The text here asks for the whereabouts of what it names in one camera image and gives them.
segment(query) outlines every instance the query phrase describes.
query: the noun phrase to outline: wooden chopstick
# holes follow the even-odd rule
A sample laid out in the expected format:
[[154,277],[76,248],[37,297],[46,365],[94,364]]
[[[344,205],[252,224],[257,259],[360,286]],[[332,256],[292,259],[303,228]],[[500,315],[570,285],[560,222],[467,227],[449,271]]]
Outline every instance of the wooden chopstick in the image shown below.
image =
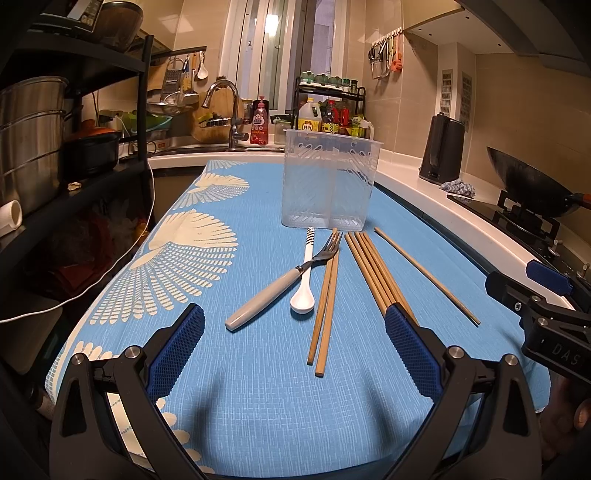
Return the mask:
[[369,245],[370,250],[374,254],[374,258],[376,260],[378,269],[381,271],[382,276],[384,277],[384,279],[388,285],[388,288],[392,292],[392,295],[394,296],[394,300],[403,306],[404,310],[406,310],[406,312],[410,315],[412,320],[418,325],[418,320],[414,316],[412,308],[408,304],[408,301],[407,301],[406,297],[403,295],[402,290],[400,290],[400,287],[398,286],[398,284],[394,280],[394,277],[390,273],[390,270],[386,266],[386,262],[384,261],[382,256],[379,254],[377,247],[374,245],[374,243],[372,242],[372,240],[369,237],[369,235],[367,234],[367,232],[363,232],[362,237],[365,239],[366,243]]
[[429,272],[425,267],[423,267],[419,262],[417,262],[413,257],[411,257],[408,253],[406,253],[402,247],[400,247],[394,240],[392,240],[388,235],[386,235],[381,229],[378,227],[375,228],[375,232],[386,240],[390,245],[392,245],[398,253],[400,253],[404,258],[406,258],[413,266],[419,270],[420,273],[425,275],[441,292],[452,301],[452,303],[464,314],[468,319],[477,327],[480,325],[480,320],[478,320],[474,314],[468,310],[468,308],[457,299],[457,297],[450,292],[445,285],[443,285],[438,279],[433,277],[431,272]]
[[334,257],[326,263],[324,271],[324,280],[322,281],[322,290],[320,290],[320,298],[318,300],[318,310],[316,310],[316,321],[314,322],[314,331],[312,332],[312,340],[310,341],[310,352],[308,353],[308,365],[314,363],[314,356],[316,356],[316,347],[318,347],[318,339],[320,338],[320,329],[322,328],[322,320],[324,318],[324,311],[326,310],[326,300],[329,293],[330,272],[332,270]]
[[332,317],[335,312],[335,295],[336,295],[336,277],[337,271],[339,270],[339,253],[333,257],[332,268],[330,269],[330,284],[328,301],[326,303],[326,314],[324,315],[324,326],[322,327],[322,339],[320,340],[320,350],[318,352],[318,361],[316,362],[316,373],[317,377],[324,376],[324,370],[326,369],[326,358],[329,354],[329,340],[330,331],[332,329]]
[[365,264],[365,268],[367,268],[369,276],[373,280],[376,290],[378,290],[378,293],[382,297],[382,301],[384,302],[384,305],[386,305],[386,309],[387,309],[392,304],[392,302],[390,301],[388,294],[386,293],[386,290],[384,289],[384,286],[380,282],[371,262],[369,261],[369,258],[367,256],[367,253],[366,253],[364,247],[358,241],[357,236],[351,235],[351,240],[353,241],[353,244],[355,245],[355,247],[357,247],[357,252],[359,253],[359,256],[361,257],[361,260]]
[[378,264],[376,262],[374,255],[373,255],[373,252],[370,250],[369,245],[365,241],[365,237],[360,232],[355,232],[355,238],[357,239],[359,246],[363,250],[365,258],[367,258],[371,269],[375,273],[375,276],[378,279],[378,282],[386,295],[385,297],[382,297],[386,303],[386,307],[389,307],[396,300],[394,299],[394,295],[392,294],[392,291],[391,291],[390,287],[388,286],[388,283],[386,282],[384,275],[382,274],[381,270],[378,268]]
[[369,271],[368,271],[367,267],[365,266],[365,263],[361,259],[361,255],[358,252],[357,247],[353,241],[354,240],[353,236],[350,233],[347,233],[347,235],[345,235],[345,240],[347,242],[347,245],[349,245],[351,253],[353,254],[353,257],[355,258],[355,261],[357,262],[359,269],[361,270],[361,274],[363,275],[363,277],[365,278],[365,281],[367,282],[369,290],[371,291],[372,295],[374,296],[375,303],[378,304],[379,311],[382,313],[382,315],[385,315],[386,314],[386,304],[384,303],[382,296],[378,293],[378,289],[377,289],[374,281],[372,280],[371,276],[369,275]]

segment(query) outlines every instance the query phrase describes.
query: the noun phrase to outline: fork handle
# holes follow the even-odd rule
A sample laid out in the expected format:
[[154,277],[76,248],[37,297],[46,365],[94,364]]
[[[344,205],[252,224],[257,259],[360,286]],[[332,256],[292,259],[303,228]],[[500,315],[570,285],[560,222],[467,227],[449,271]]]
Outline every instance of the fork handle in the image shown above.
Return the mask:
[[292,268],[286,274],[280,276],[267,288],[261,290],[253,298],[248,300],[242,307],[235,311],[228,320],[226,328],[230,331],[236,330],[261,312],[279,295],[285,292],[298,278],[301,272],[298,268]]

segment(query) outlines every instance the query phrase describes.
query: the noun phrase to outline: window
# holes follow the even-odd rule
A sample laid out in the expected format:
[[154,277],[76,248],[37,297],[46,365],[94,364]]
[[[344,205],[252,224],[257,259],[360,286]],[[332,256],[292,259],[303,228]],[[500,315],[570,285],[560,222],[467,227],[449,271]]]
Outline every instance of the window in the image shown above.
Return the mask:
[[242,98],[290,111],[301,72],[341,76],[345,21],[346,0],[232,0],[220,72]]

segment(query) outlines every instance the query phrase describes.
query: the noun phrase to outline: sink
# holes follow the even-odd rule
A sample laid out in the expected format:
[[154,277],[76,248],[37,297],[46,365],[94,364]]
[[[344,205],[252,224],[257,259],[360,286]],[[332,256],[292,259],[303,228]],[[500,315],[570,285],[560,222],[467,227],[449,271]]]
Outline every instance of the sink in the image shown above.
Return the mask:
[[258,153],[284,153],[282,145],[239,145],[238,148],[230,150],[228,144],[196,144],[193,137],[175,137],[168,148],[159,150],[153,157],[162,155],[190,154],[190,153],[221,153],[221,152],[258,152]]

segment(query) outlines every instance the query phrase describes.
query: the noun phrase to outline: black electric kettle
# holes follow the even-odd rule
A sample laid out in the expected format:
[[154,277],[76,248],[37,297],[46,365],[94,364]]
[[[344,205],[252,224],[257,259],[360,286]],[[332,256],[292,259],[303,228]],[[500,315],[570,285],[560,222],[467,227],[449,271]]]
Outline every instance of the black electric kettle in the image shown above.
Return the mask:
[[443,113],[431,118],[431,128],[418,176],[436,185],[456,180],[462,166],[464,124]]

